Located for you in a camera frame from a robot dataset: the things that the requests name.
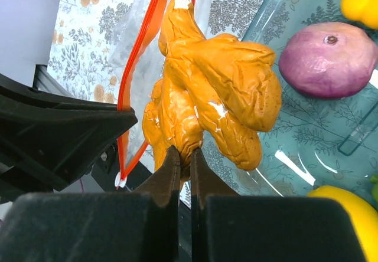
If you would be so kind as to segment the orange ginger root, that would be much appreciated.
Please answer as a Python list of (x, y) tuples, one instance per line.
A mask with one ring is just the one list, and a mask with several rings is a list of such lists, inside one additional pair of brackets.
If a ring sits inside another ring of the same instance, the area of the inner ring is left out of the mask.
[(142, 130), (160, 168), (171, 146), (177, 148), (181, 180), (190, 178), (191, 155), (204, 133), (239, 169), (252, 171), (262, 160), (259, 132), (278, 118), (282, 90), (269, 47), (231, 34), (206, 38), (189, 0), (171, 0), (164, 14), (158, 47), (162, 77), (146, 105)]

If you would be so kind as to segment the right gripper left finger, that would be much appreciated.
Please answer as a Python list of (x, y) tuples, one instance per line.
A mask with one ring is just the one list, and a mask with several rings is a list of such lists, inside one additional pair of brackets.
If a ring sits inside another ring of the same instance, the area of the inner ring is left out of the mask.
[(177, 261), (180, 157), (132, 192), (26, 194), (1, 226), (2, 261)]

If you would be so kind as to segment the yellow lemon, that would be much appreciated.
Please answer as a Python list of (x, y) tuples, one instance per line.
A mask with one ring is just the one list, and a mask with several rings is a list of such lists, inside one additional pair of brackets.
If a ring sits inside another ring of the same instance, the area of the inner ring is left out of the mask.
[(310, 191), (307, 196), (337, 201), (348, 213), (367, 261), (377, 262), (377, 211), (367, 201), (328, 185)]

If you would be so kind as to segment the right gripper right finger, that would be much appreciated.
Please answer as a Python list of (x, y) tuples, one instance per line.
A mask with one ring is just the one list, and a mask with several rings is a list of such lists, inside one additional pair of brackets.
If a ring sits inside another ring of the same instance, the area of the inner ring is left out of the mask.
[(364, 261), (350, 217), (335, 200), (241, 196), (191, 155), (194, 261)]

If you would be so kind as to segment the clear zip top bag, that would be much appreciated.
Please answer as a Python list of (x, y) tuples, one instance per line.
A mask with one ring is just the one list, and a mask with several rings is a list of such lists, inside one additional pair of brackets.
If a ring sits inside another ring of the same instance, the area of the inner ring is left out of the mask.
[[(205, 34), (211, 0), (190, 1), (194, 2), (197, 25)], [(118, 139), (120, 168), (126, 175), (130, 174), (146, 149), (142, 119), (152, 88), (163, 71), (164, 56), (159, 51), (158, 38), (169, 2), (134, 0), (113, 30), (109, 63), (120, 80), (118, 110), (134, 109), (138, 119), (137, 124)]]

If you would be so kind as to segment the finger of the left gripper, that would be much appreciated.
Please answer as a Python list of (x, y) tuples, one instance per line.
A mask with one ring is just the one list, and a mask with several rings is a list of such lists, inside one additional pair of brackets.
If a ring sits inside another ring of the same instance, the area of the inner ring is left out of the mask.
[(1, 190), (61, 191), (137, 123), (132, 109), (59, 96), (1, 76)]

